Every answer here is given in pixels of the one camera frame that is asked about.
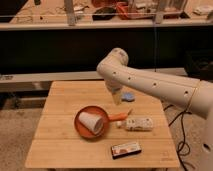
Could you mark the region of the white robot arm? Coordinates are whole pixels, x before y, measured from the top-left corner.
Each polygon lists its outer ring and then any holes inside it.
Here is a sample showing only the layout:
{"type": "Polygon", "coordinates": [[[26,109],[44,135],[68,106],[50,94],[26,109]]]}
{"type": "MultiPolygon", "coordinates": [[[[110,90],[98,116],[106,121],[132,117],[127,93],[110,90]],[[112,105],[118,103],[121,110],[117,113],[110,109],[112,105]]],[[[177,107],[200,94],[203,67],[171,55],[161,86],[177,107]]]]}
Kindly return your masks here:
{"type": "Polygon", "coordinates": [[[128,54],[114,48],[97,65],[107,89],[117,93],[122,86],[133,88],[197,114],[206,120],[202,152],[196,171],[213,171],[213,83],[127,66],[128,54]]]}

